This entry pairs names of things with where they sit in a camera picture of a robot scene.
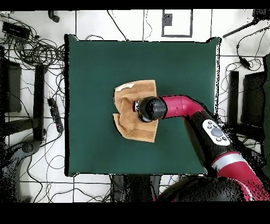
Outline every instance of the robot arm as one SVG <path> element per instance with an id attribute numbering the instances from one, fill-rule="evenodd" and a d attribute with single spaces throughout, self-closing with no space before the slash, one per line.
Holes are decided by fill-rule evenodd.
<path id="1" fill-rule="evenodd" d="M 188 96 L 174 95 L 148 97 L 134 105 L 142 122 L 182 117 L 196 154 L 208 174 L 237 181 L 247 201 L 270 200 L 259 178 L 199 102 Z"/>

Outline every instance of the black frame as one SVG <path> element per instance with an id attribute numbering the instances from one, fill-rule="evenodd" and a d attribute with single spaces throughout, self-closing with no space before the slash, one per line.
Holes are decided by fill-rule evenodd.
<path id="1" fill-rule="evenodd" d="M 164 34 L 164 26 L 172 25 L 172 14 L 165 14 L 165 10 L 162 10 L 162 30 L 161 36 L 163 38 L 192 38 L 193 32 L 193 9 L 190 10 L 190 30 L 189 35 L 165 35 Z"/>

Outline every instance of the electronic device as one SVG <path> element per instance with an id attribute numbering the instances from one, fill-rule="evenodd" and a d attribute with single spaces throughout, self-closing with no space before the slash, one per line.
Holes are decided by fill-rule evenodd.
<path id="1" fill-rule="evenodd" d="M 12 36 L 16 36 L 18 38 L 22 39 L 29 39 L 30 36 L 30 30 L 28 30 L 25 27 L 17 26 L 11 23 L 4 22 L 2 31 L 6 34 L 10 34 Z"/>
<path id="2" fill-rule="evenodd" d="M 247 74 L 243 81 L 243 105 L 241 122 L 256 127 L 263 127 L 264 89 L 266 72 Z"/>
<path id="3" fill-rule="evenodd" d="M 48 105 L 51 107 L 50 111 L 53 117 L 53 121 L 56 124 L 56 129 L 59 133 L 62 133 L 64 131 L 64 126 L 61 121 L 61 117 L 58 111 L 58 106 L 56 104 L 56 101 L 53 98 L 50 98 L 47 101 L 48 101 Z"/>

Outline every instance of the brown cloth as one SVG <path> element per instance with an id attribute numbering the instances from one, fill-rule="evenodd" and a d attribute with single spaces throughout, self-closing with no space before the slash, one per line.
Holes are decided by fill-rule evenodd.
<path id="1" fill-rule="evenodd" d="M 116 128 L 124 138 L 155 142 L 158 120 L 149 123 L 141 122 L 138 113 L 133 111 L 134 101 L 149 96 L 157 96 L 154 80 L 128 82 L 114 89 L 113 99 L 119 114 L 113 114 L 113 119 Z"/>

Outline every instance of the white floor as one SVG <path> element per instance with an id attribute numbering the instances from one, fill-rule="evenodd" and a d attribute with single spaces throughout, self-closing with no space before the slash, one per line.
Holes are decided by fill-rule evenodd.
<path id="1" fill-rule="evenodd" d="M 112 19 L 109 17 L 106 11 L 55 11 L 56 15 L 60 17 L 59 23 L 54 23 L 49 19 L 47 11 L 30 11 L 30 12 L 12 12 L 10 16 L 14 19 L 20 20 L 27 25 L 32 26 L 36 29 L 37 34 L 41 38 L 49 39 L 54 41 L 57 46 L 60 46 L 64 43 L 64 34 L 75 34 L 80 40 L 84 40 L 87 36 L 93 34 L 103 37 L 105 40 L 120 40 L 123 41 L 123 35 L 118 31 Z M 120 30 L 131 41 L 142 41 L 147 38 L 147 41 L 197 41 L 205 42 L 210 37 L 222 37 L 224 34 L 250 22 L 252 20 L 252 10 L 194 10 L 193 12 L 193 35 L 192 38 L 162 38 L 161 37 L 161 23 L 162 23 L 162 10 L 131 10 L 131 11 L 110 11 L 112 17 L 115 19 Z M 172 13 L 174 18 L 180 18 L 180 21 L 188 21 L 189 15 L 187 12 L 182 10 L 172 11 L 166 10 L 165 13 Z M 168 34 L 186 34 L 187 26 L 183 22 L 177 22 L 173 20 L 173 24 L 170 30 L 166 29 Z M 220 48 L 220 80 L 223 80 L 225 77 L 226 66 L 230 63 L 238 62 L 239 59 L 236 53 L 236 45 L 238 41 L 256 30 L 259 30 L 268 23 L 265 21 L 259 22 L 257 25 L 249 27 L 239 33 L 236 33 L 232 36 L 229 36 L 225 39 L 222 39 L 221 48 Z M 263 35 L 263 32 L 257 33 L 253 36 L 245 38 L 240 43 L 239 54 L 242 56 L 247 56 L 248 60 L 254 58 L 257 49 L 259 47 L 260 39 Z M 270 52 L 269 43 L 270 33 L 266 31 L 260 48 L 258 50 L 257 56 L 263 57 L 264 55 Z M 258 64 L 254 63 L 254 69 L 258 68 Z M 54 74 L 59 74 L 60 70 L 52 69 L 50 70 Z M 242 91 L 241 82 L 246 74 L 251 72 L 247 71 L 244 68 L 238 69 L 240 74 L 240 84 L 239 91 Z M 52 89 L 56 90 L 57 85 L 55 81 L 55 76 L 51 73 L 45 75 L 45 80 L 50 87 L 45 84 L 45 97 L 48 98 L 53 92 Z M 22 82 L 21 82 L 21 100 L 25 104 L 27 111 L 30 116 L 33 115 L 33 95 L 30 94 L 29 90 L 33 93 L 33 86 L 29 85 L 34 82 L 34 71 L 25 71 L 23 70 Z M 62 82 L 61 87 L 64 91 L 64 82 Z M 223 83 L 223 88 L 226 89 L 226 83 Z M 226 94 L 220 96 L 219 101 L 226 99 Z M 224 100 L 219 105 L 219 108 L 224 109 L 219 110 L 221 116 L 225 116 L 226 112 L 226 103 Z M 64 113 L 64 106 L 60 99 L 58 98 L 58 106 L 60 113 Z M 239 118 L 241 113 L 241 97 L 239 98 Z M 27 116 L 27 113 L 24 109 L 20 113 L 10 113 L 9 120 L 21 119 L 22 116 Z M 44 104 L 44 128 L 47 128 L 48 125 L 52 122 L 50 115 L 50 108 L 47 104 Z M 32 131 L 24 131 L 15 135 L 11 135 L 6 138 L 6 144 L 13 145 L 20 142 L 24 136 L 30 134 Z M 51 125 L 48 128 L 47 141 L 53 140 L 57 137 L 56 128 Z M 46 195 L 46 182 L 49 183 L 48 188 L 50 189 L 50 199 L 52 198 L 53 202 L 88 202 L 92 198 L 84 195 L 82 192 L 95 196 L 105 196 L 107 191 L 110 188 L 110 179 L 107 175 L 94 175 L 94 174 L 79 174 L 78 176 L 66 177 L 64 175 L 64 138 L 63 135 L 58 139 L 54 145 L 48 144 L 46 148 L 41 148 L 36 154 L 33 155 L 33 160 L 31 162 L 30 174 L 35 177 L 37 180 L 43 182 L 43 190 L 40 195 L 37 197 L 36 201 L 48 202 L 48 198 L 44 197 Z M 58 169 L 48 168 L 47 161 L 45 160 L 44 153 L 50 151 L 46 154 L 46 159 L 50 162 L 55 156 L 58 156 L 53 159 L 50 163 L 50 166 Z M 34 200 L 35 196 L 41 189 L 39 183 L 33 181 L 28 174 L 26 173 L 27 166 L 30 162 L 30 158 L 25 159 L 21 168 L 21 191 L 22 195 L 31 195 Z M 173 180 L 176 177 L 174 176 L 170 180 L 169 175 L 164 175 L 161 180 L 161 185 L 172 184 Z M 57 194 L 60 192 L 70 191 L 65 194 Z"/>

